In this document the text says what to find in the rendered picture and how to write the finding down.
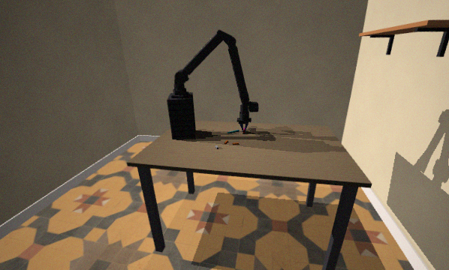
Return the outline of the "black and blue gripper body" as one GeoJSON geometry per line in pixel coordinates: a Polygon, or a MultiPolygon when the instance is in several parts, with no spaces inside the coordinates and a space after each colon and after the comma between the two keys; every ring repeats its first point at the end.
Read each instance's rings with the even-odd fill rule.
{"type": "Polygon", "coordinates": [[[237,122],[238,124],[248,124],[249,122],[251,122],[252,118],[248,118],[249,112],[245,112],[245,114],[243,114],[243,112],[240,113],[240,118],[237,118],[237,122]]]}

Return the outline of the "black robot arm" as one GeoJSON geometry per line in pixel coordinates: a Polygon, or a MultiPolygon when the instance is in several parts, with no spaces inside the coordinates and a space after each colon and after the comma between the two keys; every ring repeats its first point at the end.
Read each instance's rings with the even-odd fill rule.
{"type": "Polygon", "coordinates": [[[243,70],[240,63],[238,49],[236,49],[236,39],[231,35],[218,30],[217,33],[208,41],[208,43],[195,55],[195,57],[175,75],[175,85],[171,98],[183,99],[189,92],[186,91],[184,83],[189,80],[194,69],[222,42],[228,43],[228,52],[231,58],[231,64],[234,70],[234,76],[237,82],[237,88],[242,105],[240,105],[240,113],[258,112],[258,103],[249,101],[246,83],[243,76],[243,70]],[[231,48],[231,49],[230,49],[231,48]],[[236,49],[236,50],[235,50],[236,49]],[[233,51],[231,51],[233,50],[233,51]]]}

